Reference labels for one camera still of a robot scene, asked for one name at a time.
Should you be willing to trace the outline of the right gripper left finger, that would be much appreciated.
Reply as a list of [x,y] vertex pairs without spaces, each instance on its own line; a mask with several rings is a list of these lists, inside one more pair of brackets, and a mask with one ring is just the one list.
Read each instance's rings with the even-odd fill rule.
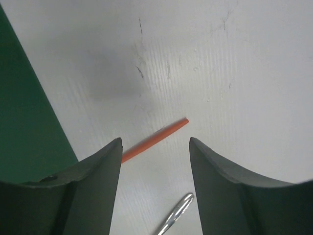
[[122,140],[116,138],[38,182],[1,182],[1,234],[109,234],[121,160]]

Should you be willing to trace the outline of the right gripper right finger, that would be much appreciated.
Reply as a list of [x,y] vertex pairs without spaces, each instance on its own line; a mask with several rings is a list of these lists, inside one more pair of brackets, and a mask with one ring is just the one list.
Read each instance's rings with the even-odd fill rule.
[[205,235],[310,235],[313,183],[269,178],[189,141],[190,163]]

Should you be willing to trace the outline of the silver fork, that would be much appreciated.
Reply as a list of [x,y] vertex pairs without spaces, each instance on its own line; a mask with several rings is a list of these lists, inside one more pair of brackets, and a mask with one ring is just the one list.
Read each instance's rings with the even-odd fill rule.
[[185,213],[188,207],[193,202],[195,196],[192,192],[185,194],[168,213],[166,218],[161,222],[161,224],[154,231],[154,235],[165,234],[174,223]]

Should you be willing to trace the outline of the green placemat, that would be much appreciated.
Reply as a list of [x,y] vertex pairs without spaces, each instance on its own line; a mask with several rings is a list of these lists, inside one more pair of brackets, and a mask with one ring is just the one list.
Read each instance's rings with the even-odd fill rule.
[[0,179],[38,181],[77,158],[4,11],[0,13]]

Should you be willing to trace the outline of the orange knife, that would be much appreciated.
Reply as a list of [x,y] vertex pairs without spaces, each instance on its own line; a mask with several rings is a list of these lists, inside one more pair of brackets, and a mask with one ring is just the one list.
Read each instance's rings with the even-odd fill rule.
[[156,145],[157,143],[169,137],[170,135],[172,135],[173,133],[175,133],[177,130],[184,127],[188,123],[189,120],[186,117],[184,117],[168,126],[159,129],[149,137],[143,139],[142,141],[135,144],[128,150],[124,151],[122,155],[122,163],[125,163],[126,161],[132,159],[133,157],[139,155],[140,153]]

